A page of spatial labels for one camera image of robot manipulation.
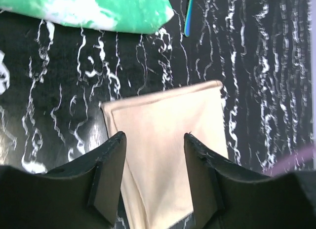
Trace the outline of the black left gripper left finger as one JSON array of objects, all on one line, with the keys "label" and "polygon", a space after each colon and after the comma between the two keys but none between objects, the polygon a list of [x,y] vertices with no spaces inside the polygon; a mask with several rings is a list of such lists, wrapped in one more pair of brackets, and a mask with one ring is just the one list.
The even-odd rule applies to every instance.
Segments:
[{"label": "black left gripper left finger", "polygon": [[119,131],[99,147],[48,171],[50,207],[59,227],[110,227],[117,218],[126,155],[126,135]]}]

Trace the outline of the beige cloth napkin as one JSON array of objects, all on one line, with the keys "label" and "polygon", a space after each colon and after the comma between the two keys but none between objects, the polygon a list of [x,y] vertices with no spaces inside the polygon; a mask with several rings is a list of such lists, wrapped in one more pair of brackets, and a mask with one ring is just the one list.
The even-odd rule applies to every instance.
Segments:
[{"label": "beige cloth napkin", "polygon": [[211,80],[102,105],[109,136],[127,138],[121,194],[130,228],[167,229],[193,211],[184,134],[228,156],[221,88]]}]

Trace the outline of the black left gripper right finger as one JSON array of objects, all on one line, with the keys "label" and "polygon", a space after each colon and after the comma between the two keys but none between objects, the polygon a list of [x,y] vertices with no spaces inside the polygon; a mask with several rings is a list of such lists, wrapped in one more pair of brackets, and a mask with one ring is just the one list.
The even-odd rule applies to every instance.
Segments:
[{"label": "black left gripper right finger", "polygon": [[184,152],[197,229],[270,229],[268,177],[210,150],[192,134]]}]

